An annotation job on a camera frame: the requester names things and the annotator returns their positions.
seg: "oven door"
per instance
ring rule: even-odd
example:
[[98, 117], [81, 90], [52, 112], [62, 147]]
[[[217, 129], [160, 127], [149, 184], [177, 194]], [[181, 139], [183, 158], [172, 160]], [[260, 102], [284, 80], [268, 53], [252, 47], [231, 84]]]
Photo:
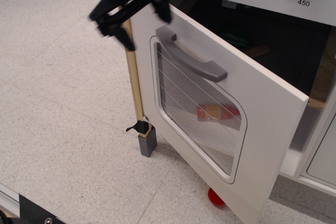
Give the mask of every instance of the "oven door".
[[257, 223], [308, 97], [187, 15], [131, 19], [143, 109], [244, 223]]

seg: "gray handle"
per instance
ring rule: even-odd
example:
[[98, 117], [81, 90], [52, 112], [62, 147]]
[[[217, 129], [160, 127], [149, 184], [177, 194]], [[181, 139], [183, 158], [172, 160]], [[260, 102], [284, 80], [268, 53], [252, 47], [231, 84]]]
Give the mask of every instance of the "gray handle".
[[166, 26], [156, 30], [157, 39], [166, 53], [183, 67], [213, 82], [220, 82], [227, 77], [227, 71], [214, 61], [200, 62], [188, 55], [175, 44], [176, 33]]

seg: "white floor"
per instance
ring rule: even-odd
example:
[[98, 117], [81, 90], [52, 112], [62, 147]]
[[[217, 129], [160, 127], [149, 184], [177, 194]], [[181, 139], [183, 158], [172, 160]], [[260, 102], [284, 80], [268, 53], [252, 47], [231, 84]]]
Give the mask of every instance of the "white floor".
[[[0, 0], [0, 183], [67, 223], [241, 223], [159, 138], [140, 155], [123, 47], [99, 0]], [[336, 223], [335, 198], [279, 177], [261, 223]]]

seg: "number 450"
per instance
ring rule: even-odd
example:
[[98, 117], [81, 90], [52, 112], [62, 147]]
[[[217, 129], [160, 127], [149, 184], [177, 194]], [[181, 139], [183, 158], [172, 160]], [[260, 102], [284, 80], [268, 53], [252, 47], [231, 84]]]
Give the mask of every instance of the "number 450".
[[305, 0], [300, 0], [298, 3], [300, 5], [305, 5], [305, 6], [309, 6], [310, 5], [310, 2], [309, 1], [305, 1]]

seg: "black tape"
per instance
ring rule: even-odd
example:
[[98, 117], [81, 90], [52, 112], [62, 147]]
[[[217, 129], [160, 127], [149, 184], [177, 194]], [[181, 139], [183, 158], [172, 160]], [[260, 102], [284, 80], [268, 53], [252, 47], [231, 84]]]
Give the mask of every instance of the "black tape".
[[147, 131], [149, 130], [149, 123], [144, 122], [144, 121], [137, 121], [137, 123], [135, 125], [127, 128], [126, 132], [131, 130], [131, 129], [135, 129], [139, 133], [146, 134]]

